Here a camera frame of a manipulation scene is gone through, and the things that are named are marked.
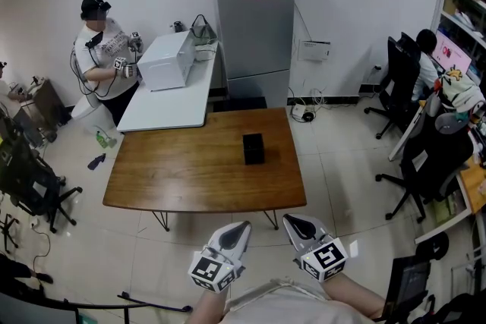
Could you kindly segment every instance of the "black box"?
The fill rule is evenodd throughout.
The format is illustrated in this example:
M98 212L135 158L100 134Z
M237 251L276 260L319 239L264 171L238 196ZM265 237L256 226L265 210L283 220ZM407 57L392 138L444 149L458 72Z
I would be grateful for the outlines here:
M243 135L245 165L265 163L264 138L261 134Z

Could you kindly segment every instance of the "white t-shirt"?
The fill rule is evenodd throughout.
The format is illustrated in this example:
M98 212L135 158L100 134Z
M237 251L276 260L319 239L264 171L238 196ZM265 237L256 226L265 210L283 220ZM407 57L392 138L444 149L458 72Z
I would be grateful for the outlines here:
M418 75L417 81L415 81L415 86L413 87L412 101L416 102L422 95L424 87L434 88L435 80L439 78L439 74L435 69L432 60L422 53L420 56L420 74Z
M288 288L271 294L229 312L221 324L371 324L349 305L336 301L323 303Z
M93 58L91 58L90 51L85 45L86 42L90 41L96 34L98 34L97 31L93 31L84 25L74 44L77 63L83 73L96 67L93 58L99 65L99 68L103 69L112 68L117 57L124 57L127 59L128 63L132 62L130 49L128 48L129 38L116 21L112 18L106 18L106 28L103 31L103 40L99 45L91 49L91 55L93 56ZM136 77L121 78L120 76L117 76L113 85L109 88L112 79L100 81L98 89L96 90L96 97L101 100L113 99L130 89L136 82ZM91 90L94 90L96 85L98 85L98 82L90 81L90 85Z
M8 87L7 83L3 80L0 80L0 109L2 111L5 108L8 110L8 116L13 118L21 109L21 104L15 100L10 100L8 98L8 93L10 92L10 88Z

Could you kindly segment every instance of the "handbag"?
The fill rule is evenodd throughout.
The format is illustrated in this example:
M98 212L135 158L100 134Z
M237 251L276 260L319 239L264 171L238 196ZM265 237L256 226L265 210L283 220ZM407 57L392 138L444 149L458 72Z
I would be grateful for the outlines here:
M203 18L204 24L196 25L199 17ZM210 43L211 40L216 40L218 37L216 33L214 33L210 24L207 23L207 20L204 17L204 15L202 14L199 14L198 16L196 16L196 19L194 19L194 22L192 23L191 26L191 33L194 37L194 44L196 46L207 45L208 43Z

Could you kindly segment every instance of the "refrigerator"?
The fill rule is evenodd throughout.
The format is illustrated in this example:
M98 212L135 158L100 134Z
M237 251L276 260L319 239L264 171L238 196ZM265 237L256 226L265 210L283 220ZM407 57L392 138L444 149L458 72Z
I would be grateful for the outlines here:
M290 78L294 0L214 0L231 99L265 97L284 107Z

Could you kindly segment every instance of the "office chair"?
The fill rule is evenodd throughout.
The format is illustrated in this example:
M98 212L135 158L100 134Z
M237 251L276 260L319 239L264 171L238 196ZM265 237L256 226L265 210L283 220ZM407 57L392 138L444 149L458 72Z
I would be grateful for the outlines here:
M405 132L413 87L420 73L418 59L420 59L420 48L406 34L402 34L399 42L392 37L388 38L388 75L386 79L387 83L391 80L395 83L393 91L390 99L384 104L384 110L374 107L364 109L365 114L375 112L389 118L385 128L376 134L377 139L381 139L392 124L396 124L402 132Z
M464 164L472 156L473 145L468 135L469 121L458 122L454 114L445 113L436 94L427 100L425 114L420 117L415 129L403 150L400 165L403 179L390 175L377 175L376 181L388 180L406 189L406 192L393 212L386 214L386 220L391 220L405 201L413 196L420 212L417 222L425 219L423 204L432 200L442 201L453 191L459 189L456 173L464 168ZM413 159L423 152L427 159L415 169Z
M83 189L75 187L61 195L64 186L65 178L56 176L39 152L32 150L21 135L0 144L0 190L8 193L11 202L29 215L47 215L53 234L57 232L54 228L57 211L76 225L62 208L62 203Z
M15 248L18 248L18 244L16 244L14 242L14 240L12 239L12 236L10 236L10 227L14 223L18 224L18 220L13 218L12 215L9 215L8 213L5 215L5 221L0 222L0 231L3 234L3 244L4 244L4 247L5 247L5 252L7 254L10 253L10 251L8 251L8 248L7 248L7 239L9 239L10 242L12 242L12 244L15 246Z

